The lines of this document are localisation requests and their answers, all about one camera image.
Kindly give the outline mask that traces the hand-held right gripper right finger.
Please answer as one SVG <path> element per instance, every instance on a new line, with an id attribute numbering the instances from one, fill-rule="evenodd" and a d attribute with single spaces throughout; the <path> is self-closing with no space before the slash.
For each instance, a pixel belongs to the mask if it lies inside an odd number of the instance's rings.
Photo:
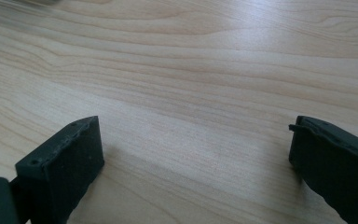
<path id="1" fill-rule="evenodd" d="M 348 224 L 358 224 L 358 137 L 324 120 L 299 116 L 289 161 Z"/>

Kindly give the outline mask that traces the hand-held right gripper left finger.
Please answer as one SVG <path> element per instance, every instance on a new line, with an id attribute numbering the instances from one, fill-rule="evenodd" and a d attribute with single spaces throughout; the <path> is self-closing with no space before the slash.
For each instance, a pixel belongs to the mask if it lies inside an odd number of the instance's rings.
<path id="1" fill-rule="evenodd" d="M 99 119 L 76 120 L 15 165 L 32 224 L 66 224 L 104 166 Z"/>

